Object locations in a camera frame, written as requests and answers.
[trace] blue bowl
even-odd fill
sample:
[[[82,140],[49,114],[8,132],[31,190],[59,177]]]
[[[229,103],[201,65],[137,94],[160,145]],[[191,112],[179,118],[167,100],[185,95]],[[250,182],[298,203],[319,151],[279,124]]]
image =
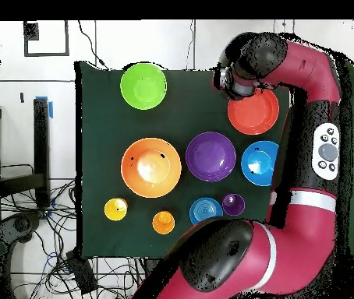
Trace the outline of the blue bowl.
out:
[[[223,216],[223,209],[218,201],[210,197],[197,199],[189,209],[189,218],[194,225],[214,216]]]
[[[241,160],[245,178],[261,187],[270,186],[277,152],[278,144],[272,141],[258,141],[248,146]]]

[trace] small purple bowl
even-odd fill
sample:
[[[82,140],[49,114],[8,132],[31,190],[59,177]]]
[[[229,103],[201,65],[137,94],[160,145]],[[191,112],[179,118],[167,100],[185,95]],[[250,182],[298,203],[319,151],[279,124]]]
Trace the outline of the small purple bowl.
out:
[[[245,209],[245,201],[241,195],[227,194],[223,198],[222,207],[229,216],[239,216]]]
[[[186,149],[186,164],[202,181],[220,181],[235,166],[236,154],[231,141],[216,132],[197,135]]]

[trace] table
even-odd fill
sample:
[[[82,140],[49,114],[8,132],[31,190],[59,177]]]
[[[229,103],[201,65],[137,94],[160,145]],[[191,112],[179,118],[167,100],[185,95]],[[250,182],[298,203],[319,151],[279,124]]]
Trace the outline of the table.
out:
[[[289,92],[277,88],[280,104],[276,124],[263,135],[243,135],[228,120],[228,101],[211,89],[212,72],[166,70],[168,91],[155,109],[139,111],[122,98],[119,84],[123,71],[98,70],[80,62],[83,99],[83,257],[164,257],[191,226],[189,208],[204,196],[221,202],[225,193],[237,192],[246,201],[240,217],[262,220],[267,214],[269,187],[248,182],[240,167],[247,146],[259,140],[278,142],[289,108]],[[204,182],[188,170],[185,151],[193,137],[215,131],[234,144],[237,161],[232,173],[219,182]],[[120,174],[122,155],[131,143],[156,137],[171,143],[178,151],[182,173],[179,183],[166,196],[145,199],[124,184]],[[128,212],[121,221],[104,215],[105,203],[114,197],[124,198]],[[166,209],[175,217],[175,228],[167,235],[152,227],[154,215]]]

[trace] large orange bowl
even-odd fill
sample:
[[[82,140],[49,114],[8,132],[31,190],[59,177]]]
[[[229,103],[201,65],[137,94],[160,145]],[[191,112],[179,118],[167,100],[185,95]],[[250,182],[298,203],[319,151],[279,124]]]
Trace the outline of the large orange bowl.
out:
[[[122,158],[122,178],[133,192],[147,198],[169,193],[179,182],[181,161],[174,147],[156,138],[135,141]]]

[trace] small orange bowl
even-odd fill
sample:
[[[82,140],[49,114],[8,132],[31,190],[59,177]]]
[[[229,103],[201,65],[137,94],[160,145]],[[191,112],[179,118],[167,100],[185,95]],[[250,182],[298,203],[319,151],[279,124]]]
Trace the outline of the small orange bowl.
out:
[[[122,178],[138,196],[161,197],[179,182],[181,161],[175,148],[162,139],[135,141],[122,158]]]
[[[152,219],[152,227],[159,234],[166,235],[170,233],[175,226],[173,215],[168,211],[156,213]]]

